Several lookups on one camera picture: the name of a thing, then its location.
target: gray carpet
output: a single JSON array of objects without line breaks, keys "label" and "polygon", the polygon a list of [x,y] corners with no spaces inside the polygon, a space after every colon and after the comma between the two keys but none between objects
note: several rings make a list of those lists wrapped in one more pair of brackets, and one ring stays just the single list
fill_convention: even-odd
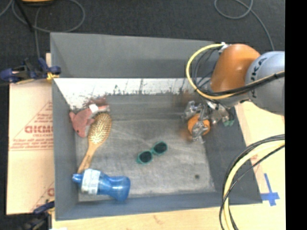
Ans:
[{"label": "gray carpet", "polygon": [[[272,49],[257,18],[249,13],[241,20],[222,17],[214,0],[77,0],[86,18],[77,32],[108,35],[134,35],[182,39],[202,39],[227,43],[246,43],[260,53]],[[250,0],[241,0],[249,4]],[[0,13],[9,0],[0,0]],[[23,6],[34,23],[37,8]],[[246,9],[236,2],[221,0],[219,7],[232,16]],[[285,0],[254,0],[252,10],[266,25],[275,50],[285,49]],[[80,9],[65,0],[42,8],[38,26],[55,31],[74,27],[81,19]],[[38,32],[40,54],[50,50],[49,35]],[[19,66],[24,58],[36,64],[34,33],[18,21],[9,9],[0,17],[0,70]],[[16,229],[31,216],[5,216],[7,176],[7,87],[0,87],[0,229]]]}]

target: hairbrush bristles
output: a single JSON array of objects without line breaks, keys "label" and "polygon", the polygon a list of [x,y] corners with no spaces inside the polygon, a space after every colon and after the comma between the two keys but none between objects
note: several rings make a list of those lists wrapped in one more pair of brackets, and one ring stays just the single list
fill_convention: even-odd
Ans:
[{"label": "hairbrush bristles", "polygon": [[92,123],[88,139],[94,144],[103,143],[109,136],[112,125],[112,119],[109,114],[101,113],[95,117]]}]

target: pink toy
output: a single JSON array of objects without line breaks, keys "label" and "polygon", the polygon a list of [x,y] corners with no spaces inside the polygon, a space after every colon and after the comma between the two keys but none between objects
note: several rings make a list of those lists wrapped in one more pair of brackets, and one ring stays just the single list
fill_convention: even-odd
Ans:
[{"label": "pink toy", "polygon": [[91,125],[94,122],[94,119],[91,118],[93,113],[96,112],[109,112],[109,105],[97,106],[96,104],[89,105],[88,108],[79,111],[77,114],[74,112],[69,112],[69,116],[71,118],[72,127],[77,132],[77,134],[85,138],[86,137],[86,126]]}]

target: green sunglasses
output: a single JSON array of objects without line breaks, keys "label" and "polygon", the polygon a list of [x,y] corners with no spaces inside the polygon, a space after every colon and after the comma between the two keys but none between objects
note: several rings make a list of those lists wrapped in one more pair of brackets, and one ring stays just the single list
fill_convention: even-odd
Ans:
[{"label": "green sunglasses", "polygon": [[162,155],[168,149],[168,145],[164,141],[159,141],[154,144],[154,146],[150,150],[145,150],[138,154],[137,163],[140,164],[148,164],[153,160],[153,154]]}]

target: clamp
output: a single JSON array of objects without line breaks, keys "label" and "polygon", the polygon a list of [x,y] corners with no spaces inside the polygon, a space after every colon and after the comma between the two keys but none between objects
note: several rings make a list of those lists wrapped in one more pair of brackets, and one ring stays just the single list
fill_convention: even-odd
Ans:
[{"label": "clamp", "polygon": [[38,59],[40,69],[36,69],[26,58],[23,63],[16,68],[8,68],[0,72],[0,78],[9,83],[33,81],[37,79],[47,79],[51,81],[54,77],[59,77],[61,68],[58,66],[49,67],[43,58]]}]

